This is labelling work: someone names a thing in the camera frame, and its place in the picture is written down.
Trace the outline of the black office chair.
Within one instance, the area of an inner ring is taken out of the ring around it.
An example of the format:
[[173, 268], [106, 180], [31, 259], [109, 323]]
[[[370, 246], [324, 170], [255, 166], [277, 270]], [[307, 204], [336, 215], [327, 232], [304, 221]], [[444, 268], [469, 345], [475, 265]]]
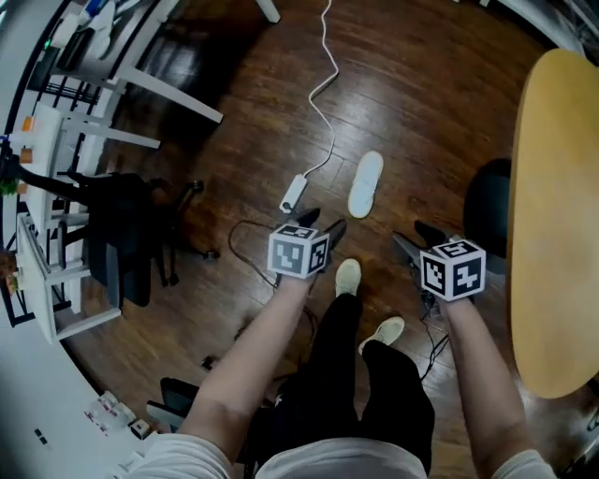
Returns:
[[58, 265], [66, 267], [69, 244], [85, 240], [91, 276], [106, 286], [112, 306], [122, 308], [126, 300], [140, 307], [149, 304], [151, 264], [164, 287], [176, 285], [178, 250], [204, 260], [220, 257], [215, 250], [199, 250], [182, 236], [184, 213], [194, 196], [204, 192], [202, 181], [187, 183], [174, 201], [159, 203], [153, 193], [167, 185], [162, 179], [145, 181], [133, 173], [86, 177], [68, 172], [67, 176], [95, 203], [88, 206], [83, 227], [69, 232], [65, 220], [58, 223]]

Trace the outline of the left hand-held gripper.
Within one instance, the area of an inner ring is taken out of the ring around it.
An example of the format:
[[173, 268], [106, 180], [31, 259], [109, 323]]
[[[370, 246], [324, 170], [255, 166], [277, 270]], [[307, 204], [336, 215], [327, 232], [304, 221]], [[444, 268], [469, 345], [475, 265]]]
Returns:
[[324, 231], [311, 228], [320, 212], [319, 208], [295, 211], [270, 233], [268, 271], [305, 280], [326, 267], [329, 249], [341, 241], [347, 222], [340, 219]]

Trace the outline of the person's cream shoe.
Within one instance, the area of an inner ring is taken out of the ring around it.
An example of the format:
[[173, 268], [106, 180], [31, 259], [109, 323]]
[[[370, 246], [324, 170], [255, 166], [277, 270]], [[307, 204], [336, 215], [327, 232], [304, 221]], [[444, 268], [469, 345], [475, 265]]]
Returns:
[[345, 259], [337, 268], [335, 275], [335, 294], [356, 296], [361, 282], [361, 266], [355, 258]]
[[402, 335], [405, 322], [400, 316], [393, 316], [383, 321], [375, 332], [365, 339], [358, 347], [358, 353], [362, 356], [365, 345], [370, 341], [379, 341], [390, 346]]

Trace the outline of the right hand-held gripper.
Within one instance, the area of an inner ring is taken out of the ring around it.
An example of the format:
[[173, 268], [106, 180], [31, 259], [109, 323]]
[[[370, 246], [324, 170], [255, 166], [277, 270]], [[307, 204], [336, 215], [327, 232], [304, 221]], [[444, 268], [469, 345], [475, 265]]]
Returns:
[[449, 241], [443, 230], [414, 221], [414, 228], [429, 250], [420, 247], [403, 233], [393, 232], [393, 248], [401, 263], [420, 273], [422, 291], [444, 302], [471, 298], [486, 286], [486, 252], [467, 239]]

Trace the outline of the white side table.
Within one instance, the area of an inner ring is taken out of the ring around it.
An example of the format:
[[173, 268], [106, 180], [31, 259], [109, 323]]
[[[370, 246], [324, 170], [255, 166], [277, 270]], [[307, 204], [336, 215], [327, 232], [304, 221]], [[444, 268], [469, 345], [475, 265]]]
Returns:
[[41, 252], [37, 237], [32, 230], [34, 222], [26, 213], [19, 213], [16, 221], [18, 251], [17, 280], [26, 298], [32, 300], [31, 309], [49, 344], [64, 340], [85, 330], [111, 321], [121, 315], [120, 308], [110, 308], [99, 314], [58, 330], [56, 327], [57, 305], [53, 303], [52, 288], [71, 281], [80, 282], [91, 276], [91, 271], [81, 260], [67, 263], [66, 269], [50, 266]]

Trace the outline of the person's left forearm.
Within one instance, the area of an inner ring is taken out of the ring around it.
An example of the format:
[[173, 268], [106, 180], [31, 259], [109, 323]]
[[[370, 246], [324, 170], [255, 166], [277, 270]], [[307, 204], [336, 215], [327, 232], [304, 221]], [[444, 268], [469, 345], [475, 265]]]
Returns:
[[202, 382], [178, 432], [235, 461], [293, 338], [314, 279], [284, 276], [269, 301]]

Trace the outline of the round wooden table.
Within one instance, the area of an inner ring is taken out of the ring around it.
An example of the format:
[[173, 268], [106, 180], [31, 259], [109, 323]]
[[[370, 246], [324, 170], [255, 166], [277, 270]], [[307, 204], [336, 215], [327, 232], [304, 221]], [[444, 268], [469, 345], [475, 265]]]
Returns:
[[545, 53], [525, 82], [507, 252], [519, 375], [567, 396], [599, 374], [599, 67], [577, 53]]

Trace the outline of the person's black trousers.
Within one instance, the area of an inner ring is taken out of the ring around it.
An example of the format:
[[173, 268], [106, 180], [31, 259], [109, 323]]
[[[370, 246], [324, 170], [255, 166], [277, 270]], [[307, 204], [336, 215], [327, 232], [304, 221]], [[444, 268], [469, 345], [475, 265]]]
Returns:
[[392, 444], [431, 469], [435, 414], [416, 364], [380, 341], [368, 341], [362, 359], [370, 397], [362, 414], [354, 406], [356, 335], [361, 300], [350, 293], [336, 297], [314, 338], [310, 357], [277, 391], [275, 406], [251, 439], [256, 461], [268, 460], [306, 445], [340, 439]]

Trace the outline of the black table base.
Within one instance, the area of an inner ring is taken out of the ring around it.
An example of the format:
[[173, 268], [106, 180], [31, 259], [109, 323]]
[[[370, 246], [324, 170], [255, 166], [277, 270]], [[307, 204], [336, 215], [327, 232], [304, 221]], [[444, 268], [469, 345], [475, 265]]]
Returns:
[[487, 270], [506, 272], [511, 161], [497, 158], [482, 166], [472, 178], [463, 207], [466, 239], [487, 253]]

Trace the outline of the white cluttered desk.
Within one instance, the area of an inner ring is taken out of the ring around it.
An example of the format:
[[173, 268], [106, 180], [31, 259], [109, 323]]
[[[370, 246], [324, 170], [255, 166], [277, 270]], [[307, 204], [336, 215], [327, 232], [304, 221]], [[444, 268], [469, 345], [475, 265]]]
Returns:
[[[180, 0], [141, 0], [131, 8], [130, 13], [123, 13], [121, 19], [115, 22], [114, 19], [118, 17], [116, 4], [109, 1], [102, 8], [100, 16], [111, 20], [109, 26], [115, 27], [119, 35], [107, 33], [106, 38], [102, 39], [99, 30], [86, 29], [84, 33], [89, 35], [90, 39], [84, 42], [83, 47], [75, 48], [72, 53], [62, 49], [60, 58], [67, 61], [67, 66], [55, 65], [51, 68], [51, 73], [82, 80], [119, 95], [124, 93], [127, 85], [135, 85], [215, 123], [222, 122], [223, 115], [219, 111], [138, 69], [140, 58], [179, 2]], [[49, 150], [55, 146], [59, 134], [67, 131], [152, 149], [160, 147], [160, 141], [157, 139], [111, 128], [110, 120], [104, 117], [62, 112], [56, 107], [46, 105], [37, 108], [34, 115], [34, 139], [25, 141], [23, 145], [34, 152]]]

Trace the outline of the white slipper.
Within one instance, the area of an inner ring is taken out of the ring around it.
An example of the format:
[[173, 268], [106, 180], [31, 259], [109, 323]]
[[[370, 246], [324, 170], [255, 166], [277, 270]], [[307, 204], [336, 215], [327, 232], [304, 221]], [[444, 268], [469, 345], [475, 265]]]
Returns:
[[347, 202], [354, 218], [362, 219], [370, 213], [383, 168], [384, 158], [379, 152], [366, 152], [359, 160]]

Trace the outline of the person's right cream shoe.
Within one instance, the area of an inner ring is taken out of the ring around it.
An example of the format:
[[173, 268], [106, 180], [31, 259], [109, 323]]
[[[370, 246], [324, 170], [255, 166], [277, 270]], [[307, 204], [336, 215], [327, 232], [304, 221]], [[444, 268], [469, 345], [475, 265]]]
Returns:
[[390, 346], [402, 335], [405, 322], [400, 316], [393, 316], [383, 321], [375, 332], [365, 339], [358, 347], [358, 353], [362, 356], [365, 345], [370, 341], [379, 341]]

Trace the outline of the white stool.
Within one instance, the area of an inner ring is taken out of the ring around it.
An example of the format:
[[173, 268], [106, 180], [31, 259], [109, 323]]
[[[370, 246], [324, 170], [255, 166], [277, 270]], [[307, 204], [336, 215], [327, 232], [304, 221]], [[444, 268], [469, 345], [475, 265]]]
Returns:
[[278, 23], [281, 20], [281, 15], [274, 5], [273, 0], [255, 0], [255, 2], [268, 22]]

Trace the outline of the person's left cream shoe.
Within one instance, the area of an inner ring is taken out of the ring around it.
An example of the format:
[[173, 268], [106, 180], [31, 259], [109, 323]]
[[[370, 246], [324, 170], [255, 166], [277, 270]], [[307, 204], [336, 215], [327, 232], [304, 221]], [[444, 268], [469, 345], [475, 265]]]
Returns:
[[337, 268], [335, 275], [335, 294], [356, 296], [361, 282], [361, 266], [355, 258], [345, 259]]

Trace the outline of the person's right forearm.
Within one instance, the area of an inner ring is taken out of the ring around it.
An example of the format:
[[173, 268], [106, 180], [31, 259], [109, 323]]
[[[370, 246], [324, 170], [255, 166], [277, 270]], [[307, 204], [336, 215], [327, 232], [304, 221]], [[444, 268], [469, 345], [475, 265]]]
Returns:
[[469, 299], [442, 301], [473, 461], [490, 478], [508, 459], [533, 447], [511, 371]]

